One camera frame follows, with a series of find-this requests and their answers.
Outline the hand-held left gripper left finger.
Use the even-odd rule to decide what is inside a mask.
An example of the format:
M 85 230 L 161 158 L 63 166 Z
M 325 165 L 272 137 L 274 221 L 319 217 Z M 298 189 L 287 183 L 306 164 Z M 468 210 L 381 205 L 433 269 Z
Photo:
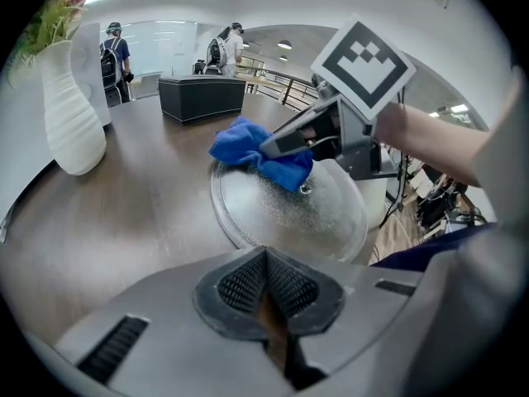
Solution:
M 71 327 L 55 350 L 78 365 L 125 316 L 143 318 L 140 335 L 108 382 L 117 392 L 291 392 L 260 342 L 227 339 L 193 306 L 210 270 L 245 255 L 238 250 L 145 277 Z

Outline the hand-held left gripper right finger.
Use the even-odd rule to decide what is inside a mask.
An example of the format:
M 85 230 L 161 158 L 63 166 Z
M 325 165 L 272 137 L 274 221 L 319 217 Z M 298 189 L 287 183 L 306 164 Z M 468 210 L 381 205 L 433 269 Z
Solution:
M 322 333 L 300 337 L 302 364 L 323 374 L 320 387 L 403 387 L 424 336 L 413 329 L 407 306 L 421 274 L 368 267 L 321 256 L 293 259 L 331 277 L 343 293 L 342 309 Z

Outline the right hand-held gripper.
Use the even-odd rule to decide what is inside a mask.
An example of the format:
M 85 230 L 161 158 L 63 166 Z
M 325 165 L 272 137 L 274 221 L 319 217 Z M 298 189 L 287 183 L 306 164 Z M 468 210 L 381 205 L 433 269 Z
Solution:
M 354 14 L 312 62 L 319 99 L 260 144 L 269 159 L 310 150 L 354 180 L 397 174 L 374 137 L 379 113 L 415 74 L 407 56 Z

